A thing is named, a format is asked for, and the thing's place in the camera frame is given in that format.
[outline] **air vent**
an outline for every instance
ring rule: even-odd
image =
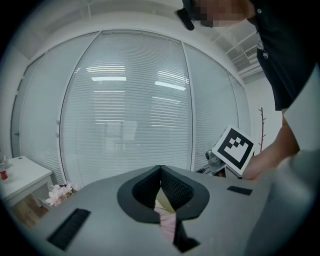
[[[252,60],[253,58],[257,57],[257,46],[246,50],[244,54],[248,58],[248,60]]]

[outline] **white side table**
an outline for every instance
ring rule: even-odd
[[[0,181],[2,200],[12,207],[26,196],[32,194],[43,185],[47,185],[49,191],[52,190],[52,172],[41,165],[29,160],[25,156],[9,159],[12,164],[7,169],[8,181]],[[33,196],[36,204],[41,207],[40,200]]]

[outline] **white wall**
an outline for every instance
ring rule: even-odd
[[[260,153],[262,136],[262,117],[259,109],[263,108],[264,134],[262,150],[269,146],[277,137],[282,126],[282,113],[275,111],[275,99],[271,85],[266,77],[245,86],[251,119],[251,137],[255,143],[254,155]]]
[[[3,55],[0,64],[0,149],[12,157],[11,152],[11,115],[23,74],[29,60],[14,46]]]
[[[142,30],[183,41],[213,58],[244,85],[229,57],[222,49],[213,44],[208,37],[205,37],[196,29],[188,31],[179,20],[143,12],[112,12],[95,15],[88,20],[70,23],[54,32],[33,59],[38,58],[52,47],[61,44],[62,42],[81,35],[103,30]]]

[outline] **decorative branch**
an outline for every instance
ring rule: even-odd
[[[259,143],[260,145],[260,152],[262,151],[262,145],[263,145],[263,142],[264,142],[264,137],[266,136],[264,134],[264,125],[265,125],[265,120],[266,118],[264,118],[264,110],[263,108],[261,107],[261,109],[259,109],[259,111],[261,112],[261,123],[262,123],[262,131],[261,131],[261,143]]]

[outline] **glass wall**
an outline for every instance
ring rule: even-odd
[[[228,125],[239,127],[234,90],[226,69],[201,51],[185,45],[195,104],[194,170],[208,164],[211,150]]]
[[[21,123],[21,111],[23,109],[24,101],[30,82],[34,76],[35,71],[37,70],[39,64],[41,63],[42,58],[38,58],[26,69],[23,80],[18,89],[18,94],[15,97],[12,119],[11,119],[11,147],[12,147],[12,156],[14,158],[21,156],[20,150],[20,123]]]
[[[48,51],[25,96],[20,131],[22,155],[51,170],[54,183],[65,183],[56,134],[62,99],[73,69],[94,37],[77,37]]]
[[[201,51],[141,31],[95,37],[54,47],[22,81],[22,154],[54,183],[85,186],[153,165],[196,171],[228,125],[250,135],[244,88]]]
[[[69,83],[61,156],[87,185],[134,169],[191,169],[192,109],[181,42],[152,33],[102,33]]]

